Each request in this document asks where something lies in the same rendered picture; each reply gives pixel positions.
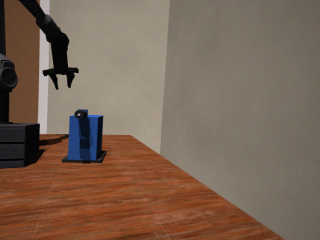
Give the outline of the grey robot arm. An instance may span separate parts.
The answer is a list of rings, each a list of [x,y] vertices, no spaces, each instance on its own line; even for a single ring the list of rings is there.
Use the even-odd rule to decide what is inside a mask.
[[[70,41],[67,35],[60,30],[50,15],[43,12],[36,0],[18,1],[36,18],[36,24],[46,35],[46,40],[51,44],[53,61],[67,62]],[[6,57],[5,7],[4,0],[0,0],[0,125],[13,123],[9,122],[9,92],[12,92],[17,83],[15,64]]]

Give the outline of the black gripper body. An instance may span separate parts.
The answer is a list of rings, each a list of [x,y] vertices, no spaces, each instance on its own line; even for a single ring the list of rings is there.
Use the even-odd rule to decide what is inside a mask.
[[[51,69],[42,70],[42,73],[44,76],[48,76],[51,74],[61,74],[66,75],[68,73],[79,73],[79,69],[77,67],[68,67],[68,61],[67,62],[55,62],[53,61],[53,67]]]

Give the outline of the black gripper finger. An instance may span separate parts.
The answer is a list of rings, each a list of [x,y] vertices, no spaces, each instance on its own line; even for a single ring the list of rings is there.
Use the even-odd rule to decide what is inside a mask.
[[[59,89],[58,88],[58,78],[57,78],[56,74],[50,74],[49,76],[52,79],[56,90],[58,90]]]
[[[70,73],[66,74],[66,77],[67,77],[67,86],[69,88],[71,88],[71,84],[72,84],[72,81],[73,81],[73,79],[75,77],[75,74],[74,74],[74,72],[70,72]]]

